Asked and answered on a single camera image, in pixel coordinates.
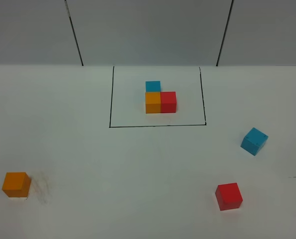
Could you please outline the orange template block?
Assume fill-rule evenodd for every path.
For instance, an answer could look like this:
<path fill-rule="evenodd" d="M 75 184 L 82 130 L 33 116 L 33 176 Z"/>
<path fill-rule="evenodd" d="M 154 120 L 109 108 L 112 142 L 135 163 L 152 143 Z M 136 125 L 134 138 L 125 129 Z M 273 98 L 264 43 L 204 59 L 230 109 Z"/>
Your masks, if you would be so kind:
<path fill-rule="evenodd" d="M 146 92 L 145 93 L 145 107 L 146 107 L 146 114 L 161 113 L 160 92 Z"/>

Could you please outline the red template block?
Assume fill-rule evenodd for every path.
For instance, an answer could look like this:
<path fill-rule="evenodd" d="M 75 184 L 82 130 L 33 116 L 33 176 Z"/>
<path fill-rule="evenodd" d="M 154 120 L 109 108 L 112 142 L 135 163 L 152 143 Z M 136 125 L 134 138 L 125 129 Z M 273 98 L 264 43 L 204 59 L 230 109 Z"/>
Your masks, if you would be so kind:
<path fill-rule="evenodd" d="M 176 92 L 161 92 L 161 113 L 176 113 Z"/>

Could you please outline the blue template block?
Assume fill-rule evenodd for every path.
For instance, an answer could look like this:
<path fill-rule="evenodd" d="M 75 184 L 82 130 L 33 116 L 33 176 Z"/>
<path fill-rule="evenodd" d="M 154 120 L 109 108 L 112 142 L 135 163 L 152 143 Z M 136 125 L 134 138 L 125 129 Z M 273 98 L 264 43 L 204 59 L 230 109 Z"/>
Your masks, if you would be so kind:
<path fill-rule="evenodd" d="M 160 92 L 161 84 L 160 81 L 146 81 L 146 92 Z"/>

